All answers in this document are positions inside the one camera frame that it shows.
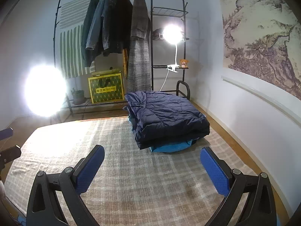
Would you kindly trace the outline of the navy puffer jacket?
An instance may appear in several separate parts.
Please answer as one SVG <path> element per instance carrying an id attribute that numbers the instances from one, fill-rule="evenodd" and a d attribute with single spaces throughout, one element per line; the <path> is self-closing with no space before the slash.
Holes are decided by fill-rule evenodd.
<path id="1" fill-rule="evenodd" d="M 126 93 L 125 99 L 132 131 L 141 150 L 197 140 L 210 134 L 206 117 L 183 97 L 136 91 Z"/>

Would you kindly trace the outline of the black metal clothes rack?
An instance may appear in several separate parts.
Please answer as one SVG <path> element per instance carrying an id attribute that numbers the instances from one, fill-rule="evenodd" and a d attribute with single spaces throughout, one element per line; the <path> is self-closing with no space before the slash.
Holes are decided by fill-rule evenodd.
<path id="1" fill-rule="evenodd" d="M 186 11 L 186 7 L 188 3 L 185 3 L 185 0 L 182 0 L 183 8 L 182 9 L 174 9 L 174 8 L 165 8 L 165 7 L 154 7 L 153 5 L 153 0 L 150 0 L 150 22 L 151 26 L 150 28 L 153 29 L 153 17 L 154 16 L 165 16 L 165 17 L 174 17 L 174 18 L 180 18 L 183 22 L 183 32 L 184 36 L 186 36 L 186 16 L 188 14 L 188 11 Z M 56 58 L 56 34 L 57 34 L 57 27 L 59 23 L 59 11 L 61 8 L 61 0 L 58 1 L 58 5 L 56 8 L 56 14 L 55 14 L 55 25 L 54 25 L 54 35 L 53 35 L 53 54 L 54 54 L 54 66 L 58 66 L 57 63 L 57 58 Z M 150 43 L 150 63 L 151 63 L 151 89 L 154 90 L 154 69 L 166 69 L 167 65 L 155 65 L 154 64 L 154 41 L 164 41 L 163 40 L 153 40 L 152 39 L 152 32 L 151 32 L 151 43 Z M 176 89 L 174 90 L 162 90 L 163 92 L 167 93 L 172 93 L 173 95 L 180 96 L 183 98 L 186 98 L 187 100 L 190 100 L 190 87 L 189 85 L 185 82 L 185 70 L 188 70 L 188 68 L 177 68 L 177 69 L 182 69 L 182 79 L 179 80 L 176 84 Z M 180 90 L 180 84 L 186 87 L 186 93 L 183 93 Z M 73 110 L 77 108 L 86 108 L 86 107 L 92 107 L 92 106 L 104 106 L 104 105 L 109 105 L 109 104 L 114 104 L 114 103 L 125 103 L 126 101 L 120 101 L 120 102 L 109 102 L 109 103 L 100 103 L 100 104 L 93 104 L 91 102 L 91 97 L 90 98 L 85 98 L 85 102 L 80 104 L 80 105 L 75 105 L 73 103 L 73 99 L 69 99 L 68 94 L 66 94 L 66 100 L 63 105 L 63 109 L 68 109 L 69 110 L 69 115 L 67 116 L 66 120 L 69 119 L 70 117 L 73 117 L 74 114 L 81 114 L 84 116 L 84 111 L 83 112 L 78 112 L 74 113 Z"/>

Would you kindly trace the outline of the beige plaid bed cover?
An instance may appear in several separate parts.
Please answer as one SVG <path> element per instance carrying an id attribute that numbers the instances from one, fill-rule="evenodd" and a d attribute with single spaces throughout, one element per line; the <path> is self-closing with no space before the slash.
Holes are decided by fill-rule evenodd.
<path id="1" fill-rule="evenodd" d="M 60 173 L 97 145 L 105 159 L 82 194 L 100 225 L 205 225 L 221 203 L 199 154 L 210 146 L 231 168 L 252 174 L 215 132 L 178 153 L 140 150 L 126 117 L 73 121 L 38 128 L 6 177 L 8 199 L 26 213 L 36 173 Z"/>

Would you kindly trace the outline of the light blue folded garment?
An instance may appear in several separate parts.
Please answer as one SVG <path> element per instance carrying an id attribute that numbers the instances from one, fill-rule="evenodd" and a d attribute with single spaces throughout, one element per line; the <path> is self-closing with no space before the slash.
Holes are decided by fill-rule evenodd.
<path id="1" fill-rule="evenodd" d="M 210 124 L 200 112 L 128 116 L 139 149 L 174 153 L 192 146 L 210 134 Z"/>

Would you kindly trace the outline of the small potted plant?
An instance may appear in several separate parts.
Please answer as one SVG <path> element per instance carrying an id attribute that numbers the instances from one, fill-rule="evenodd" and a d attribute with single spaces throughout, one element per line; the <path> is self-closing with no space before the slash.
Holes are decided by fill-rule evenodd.
<path id="1" fill-rule="evenodd" d="M 80 105 L 85 102 L 85 96 L 83 90 L 76 90 L 75 88 L 73 88 L 71 90 L 71 94 L 73 97 L 73 103 L 75 105 Z"/>

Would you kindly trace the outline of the green yellow patterned storage bag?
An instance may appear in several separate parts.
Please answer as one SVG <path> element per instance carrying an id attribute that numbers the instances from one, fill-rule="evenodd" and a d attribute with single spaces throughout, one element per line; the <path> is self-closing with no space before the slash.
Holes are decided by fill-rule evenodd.
<path id="1" fill-rule="evenodd" d="M 91 102 L 93 104 L 120 102 L 124 98 L 121 70 L 98 71 L 88 78 Z"/>

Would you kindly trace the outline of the dark green hanging jacket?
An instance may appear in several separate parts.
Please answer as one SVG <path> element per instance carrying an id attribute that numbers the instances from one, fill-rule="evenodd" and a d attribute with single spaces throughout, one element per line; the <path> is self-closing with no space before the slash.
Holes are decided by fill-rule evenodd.
<path id="1" fill-rule="evenodd" d="M 84 23 L 83 23 L 82 37 L 81 37 L 81 53 L 82 53 L 82 64 L 84 67 L 90 67 L 92 62 L 97 56 L 97 50 L 87 50 L 86 43 L 87 43 L 88 34 L 90 31 L 91 23 L 98 2 L 99 0 L 90 0 L 87 13 L 84 19 Z"/>

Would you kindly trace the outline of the grey plaid long coat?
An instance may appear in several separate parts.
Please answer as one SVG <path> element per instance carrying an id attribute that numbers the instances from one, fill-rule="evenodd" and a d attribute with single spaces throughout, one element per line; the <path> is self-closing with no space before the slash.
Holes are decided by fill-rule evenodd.
<path id="1" fill-rule="evenodd" d="M 150 23 L 145 0 L 134 0 L 128 61 L 128 92 L 151 90 Z"/>

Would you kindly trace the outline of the small brown teddy bear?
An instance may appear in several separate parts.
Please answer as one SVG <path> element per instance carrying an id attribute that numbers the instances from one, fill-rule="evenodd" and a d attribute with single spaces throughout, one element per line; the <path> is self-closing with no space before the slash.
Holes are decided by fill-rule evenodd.
<path id="1" fill-rule="evenodd" d="M 180 59 L 180 68 L 188 68 L 188 62 L 187 59 Z"/>

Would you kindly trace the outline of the black hanging jacket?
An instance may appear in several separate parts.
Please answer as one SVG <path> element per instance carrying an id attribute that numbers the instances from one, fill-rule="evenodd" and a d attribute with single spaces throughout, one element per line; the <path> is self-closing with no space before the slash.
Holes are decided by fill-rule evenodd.
<path id="1" fill-rule="evenodd" d="M 117 0 L 111 17 L 110 53 L 129 49 L 133 5 L 130 0 Z"/>

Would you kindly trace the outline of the white clip-on desk lamp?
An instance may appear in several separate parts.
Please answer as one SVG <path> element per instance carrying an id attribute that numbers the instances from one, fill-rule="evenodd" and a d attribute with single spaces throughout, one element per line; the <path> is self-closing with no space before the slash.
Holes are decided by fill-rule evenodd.
<path id="1" fill-rule="evenodd" d="M 177 63 L 177 56 L 178 56 L 178 44 L 183 41 L 184 39 L 184 32 L 180 26 L 177 24 L 168 24 L 163 29 L 163 39 L 168 42 L 170 45 L 173 45 L 175 47 L 175 54 L 174 54 L 174 64 L 169 64 L 166 66 L 167 68 L 167 74 L 164 79 L 164 82 L 160 88 L 160 91 L 162 91 L 166 80 L 168 78 L 169 72 L 178 73 L 176 71 L 177 68 L 179 68 L 179 64 Z"/>

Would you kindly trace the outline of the dark folded item on shelf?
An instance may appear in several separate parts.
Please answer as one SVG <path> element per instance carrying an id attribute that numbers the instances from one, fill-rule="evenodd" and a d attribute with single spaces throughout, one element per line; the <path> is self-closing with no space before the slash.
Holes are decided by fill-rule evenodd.
<path id="1" fill-rule="evenodd" d="M 154 30 L 152 32 L 152 39 L 153 40 L 163 40 L 164 39 L 163 31 L 164 31 L 164 29 L 162 27 Z"/>

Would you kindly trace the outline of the blue denim jacket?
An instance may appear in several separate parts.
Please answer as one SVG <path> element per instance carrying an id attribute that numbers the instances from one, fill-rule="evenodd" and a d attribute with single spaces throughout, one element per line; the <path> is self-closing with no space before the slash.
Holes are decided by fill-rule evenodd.
<path id="1" fill-rule="evenodd" d="M 94 13 L 86 49 L 97 50 L 97 56 L 110 53 L 111 17 L 117 0 L 100 0 Z"/>

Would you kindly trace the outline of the mountain landscape wall mural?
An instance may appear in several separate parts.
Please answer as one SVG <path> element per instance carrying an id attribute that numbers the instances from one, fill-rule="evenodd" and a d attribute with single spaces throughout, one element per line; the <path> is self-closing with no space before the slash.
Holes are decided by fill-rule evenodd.
<path id="1" fill-rule="evenodd" d="M 223 14 L 223 66 L 300 98 L 300 23 L 283 0 L 236 0 Z"/>

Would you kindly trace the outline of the green striped wall hanging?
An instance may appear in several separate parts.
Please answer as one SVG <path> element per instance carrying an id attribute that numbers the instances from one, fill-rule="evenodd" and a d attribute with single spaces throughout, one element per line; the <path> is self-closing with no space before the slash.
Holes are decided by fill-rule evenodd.
<path id="1" fill-rule="evenodd" d="M 84 66 L 81 39 L 84 19 L 90 0 L 73 0 L 61 6 L 59 11 L 59 51 L 58 67 L 66 79 L 95 72 L 95 63 Z"/>

